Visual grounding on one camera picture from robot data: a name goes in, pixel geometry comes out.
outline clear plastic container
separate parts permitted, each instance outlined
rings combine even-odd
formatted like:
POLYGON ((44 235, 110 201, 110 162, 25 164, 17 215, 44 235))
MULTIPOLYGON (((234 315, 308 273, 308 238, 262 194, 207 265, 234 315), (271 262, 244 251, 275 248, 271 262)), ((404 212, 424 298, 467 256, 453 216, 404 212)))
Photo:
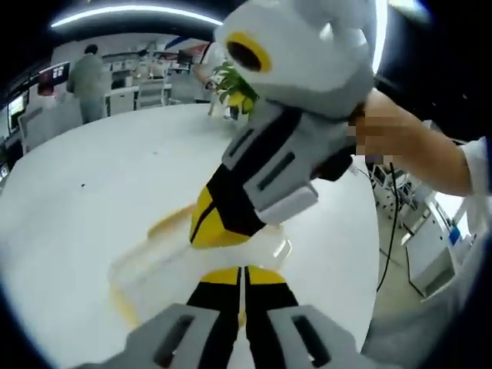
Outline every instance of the clear plastic container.
POLYGON ((170 304, 185 304, 209 271, 251 264, 278 270, 291 252, 283 228, 271 226, 238 246, 194 249, 188 240, 193 207, 158 222, 146 242, 111 266, 112 297, 132 327, 170 304))

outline white table surface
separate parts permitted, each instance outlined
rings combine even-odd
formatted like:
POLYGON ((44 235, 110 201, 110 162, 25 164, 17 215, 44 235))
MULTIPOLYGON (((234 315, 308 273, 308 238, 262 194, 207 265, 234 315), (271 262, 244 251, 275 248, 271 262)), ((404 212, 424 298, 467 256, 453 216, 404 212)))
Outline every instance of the white table surface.
MULTIPOLYGON (((110 300, 108 269, 156 221, 195 201, 218 166, 235 129, 207 110, 116 115, 46 142, 14 167, 0 196, 2 283, 55 367, 100 362, 125 346, 130 327, 110 300)), ((293 249, 281 273, 300 304, 349 330, 360 350, 379 263, 371 185, 348 171, 314 186, 321 201, 284 225, 293 249)), ((248 367, 246 348, 238 345, 229 367, 248 367)))

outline ceiling light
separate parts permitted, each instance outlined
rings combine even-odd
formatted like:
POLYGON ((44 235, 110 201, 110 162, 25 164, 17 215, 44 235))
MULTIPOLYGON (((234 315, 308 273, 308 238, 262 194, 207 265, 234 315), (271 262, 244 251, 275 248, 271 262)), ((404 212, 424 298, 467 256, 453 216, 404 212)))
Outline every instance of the ceiling light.
POLYGON ((376 0, 376 46, 374 47, 374 59, 372 70, 377 74, 381 58, 383 57, 384 41, 386 40, 387 26, 387 0, 376 0))
POLYGON ((222 25, 222 22, 205 17, 204 15, 199 15, 197 13, 186 12, 185 10, 166 8, 164 6, 152 6, 152 5, 119 5, 119 6, 106 6, 104 8, 87 10, 86 12, 81 12, 75 15, 70 15, 69 17, 63 18, 59 21, 52 23, 52 28, 59 27, 60 25, 66 25, 67 23, 77 21, 83 18, 89 18, 95 15, 116 13, 116 12, 160 12, 168 14, 183 15, 185 17, 198 19, 204 22, 211 23, 213 25, 222 25))

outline yellow ring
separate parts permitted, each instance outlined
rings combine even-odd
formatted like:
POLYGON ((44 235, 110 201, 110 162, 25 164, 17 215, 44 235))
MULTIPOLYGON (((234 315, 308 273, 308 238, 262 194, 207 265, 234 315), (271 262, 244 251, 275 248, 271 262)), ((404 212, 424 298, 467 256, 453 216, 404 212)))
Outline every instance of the yellow ring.
POLYGON ((258 44, 252 38, 249 38, 245 33, 242 32, 234 32, 231 33, 226 39, 225 44, 229 42, 237 42, 247 48, 249 48, 260 61, 261 67, 259 72, 267 72, 271 70, 271 61, 270 56, 265 51, 260 44, 258 44))

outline yellow flower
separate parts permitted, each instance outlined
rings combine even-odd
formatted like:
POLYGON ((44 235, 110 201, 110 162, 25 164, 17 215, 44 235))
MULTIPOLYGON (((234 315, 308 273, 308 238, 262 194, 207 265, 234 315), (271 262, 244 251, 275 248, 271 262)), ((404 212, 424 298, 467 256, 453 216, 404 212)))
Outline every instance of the yellow flower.
POLYGON ((244 96, 239 91, 238 92, 235 92, 234 94, 232 94, 231 96, 229 96, 228 105, 229 106, 239 106, 243 102, 243 100, 245 98, 246 98, 246 96, 244 96))
POLYGON ((253 110, 253 107, 254 101, 250 98, 245 98, 243 101, 243 114, 249 113, 251 110, 253 110))

